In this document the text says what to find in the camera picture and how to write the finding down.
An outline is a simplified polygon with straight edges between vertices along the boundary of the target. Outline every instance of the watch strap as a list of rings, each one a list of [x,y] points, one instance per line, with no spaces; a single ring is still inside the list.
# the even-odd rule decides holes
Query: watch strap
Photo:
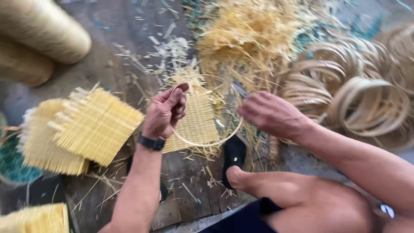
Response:
[[[140,136],[138,137],[138,143],[147,148],[151,148],[153,150],[162,150],[162,148],[164,148],[165,140],[150,139],[150,138],[144,137],[142,135],[142,132],[140,132]]]

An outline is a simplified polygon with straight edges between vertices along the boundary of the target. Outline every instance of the black shorts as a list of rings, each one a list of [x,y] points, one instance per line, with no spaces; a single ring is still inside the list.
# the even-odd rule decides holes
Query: black shorts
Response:
[[[229,233],[229,232],[260,232],[275,233],[265,221],[262,220],[264,215],[283,210],[269,198],[263,197],[255,202],[248,204],[246,207],[235,214],[221,220],[220,222],[200,231],[201,233]]]

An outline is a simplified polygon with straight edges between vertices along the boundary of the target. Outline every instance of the forearm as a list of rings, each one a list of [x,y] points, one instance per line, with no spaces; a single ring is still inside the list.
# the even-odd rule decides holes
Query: forearm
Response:
[[[310,124],[297,142],[395,210],[413,214],[414,166],[378,147]]]
[[[148,232],[159,202],[161,151],[137,145],[131,170],[115,205],[111,232]]]

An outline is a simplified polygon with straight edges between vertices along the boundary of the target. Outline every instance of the woven mat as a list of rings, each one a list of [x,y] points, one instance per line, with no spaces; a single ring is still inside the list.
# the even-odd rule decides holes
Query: woven mat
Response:
[[[214,122],[214,110],[208,95],[205,93],[187,94],[186,115],[178,121],[177,133],[183,138],[197,144],[219,141],[219,133]],[[192,147],[175,134],[167,139],[163,153]]]
[[[38,167],[56,173],[79,175],[87,171],[89,161],[82,156],[57,146],[53,141],[56,130],[46,124],[54,114],[62,111],[64,100],[46,100],[31,114],[28,140],[24,145],[24,165]]]
[[[68,233],[66,204],[29,207],[0,217],[2,233]]]
[[[102,88],[65,104],[70,118],[54,140],[63,148],[108,166],[144,115]]]

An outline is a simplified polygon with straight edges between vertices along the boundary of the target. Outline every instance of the hand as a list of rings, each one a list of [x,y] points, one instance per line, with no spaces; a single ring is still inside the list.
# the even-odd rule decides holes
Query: hand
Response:
[[[145,116],[142,135],[154,140],[165,140],[171,136],[177,121],[185,116],[185,95],[188,84],[180,84],[171,94],[173,88],[152,98]]]
[[[291,103],[267,92],[249,94],[238,113],[261,130],[292,141],[314,124]]]

